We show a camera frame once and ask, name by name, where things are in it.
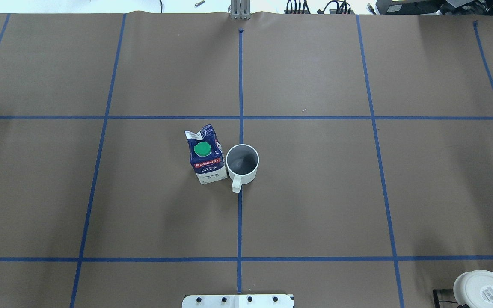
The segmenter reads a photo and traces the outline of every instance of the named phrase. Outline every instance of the red label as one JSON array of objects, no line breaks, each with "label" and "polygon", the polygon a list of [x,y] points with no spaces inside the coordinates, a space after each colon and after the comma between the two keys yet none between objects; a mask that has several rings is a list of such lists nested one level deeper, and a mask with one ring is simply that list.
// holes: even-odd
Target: red label
[{"label": "red label", "polygon": [[219,162],[221,162],[221,161],[222,161],[222,159],[218,157],[218,158],[217,158],[217,159],[215,159],[215,160],[209,160],[208,162],[196,163],[196,164],[194,164],[193,166],[194,166],[195,168],[200,168],[200,167],[202,167],[202,166],[208,166],[208,165],[216,164],[216,163],[219,163]]}]

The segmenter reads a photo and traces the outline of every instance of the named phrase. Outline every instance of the white mug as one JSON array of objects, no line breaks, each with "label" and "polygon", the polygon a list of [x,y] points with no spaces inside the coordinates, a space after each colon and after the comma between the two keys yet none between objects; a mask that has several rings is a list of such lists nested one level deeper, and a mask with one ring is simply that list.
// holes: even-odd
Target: white mug
[{"label": "white mug", "polygon": [[231,187],[234,193],[239,193],[243,184],[254,180],[259,163],[258,152],[248,144],[238,144],[229,149],[226,155],[226,166],[229,178],[233,181]]}]

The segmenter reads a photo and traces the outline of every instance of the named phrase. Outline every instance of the carton lid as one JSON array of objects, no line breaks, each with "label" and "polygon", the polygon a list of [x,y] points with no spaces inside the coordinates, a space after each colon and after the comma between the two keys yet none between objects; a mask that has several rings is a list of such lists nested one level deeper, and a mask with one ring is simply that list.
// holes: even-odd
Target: carton lid
[{"label": "carton lid", "polygon": [[195,154],[204,157],[209,156],[211,154],[211,145],[208,142],[199,142],[196,146],[193,147]]}]

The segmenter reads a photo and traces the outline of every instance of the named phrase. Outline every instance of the white label sticker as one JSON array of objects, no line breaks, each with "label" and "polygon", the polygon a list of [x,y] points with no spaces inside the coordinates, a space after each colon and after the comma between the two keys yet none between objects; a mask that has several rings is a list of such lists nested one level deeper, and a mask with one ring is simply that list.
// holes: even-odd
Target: white label sticker
[{"label": "white label sticker", "polygon": [[493,286],[485,285],[481,288],[481,297],[485,302],[493,304]]},{"label": "white label sticker", "polygon": [[389,8],[387,8],[387,12],[397,12],[401,10],[401,7],[403,7],[402,4],[395,4],[394,6],[389,6]]},{"label": "white label sticker", "polygon": [[193,133],[189,130],[186,131],[186,138],[188,139],[197,139],[197,140],[203,140],[203,137],[201,137],[201,132]]}]

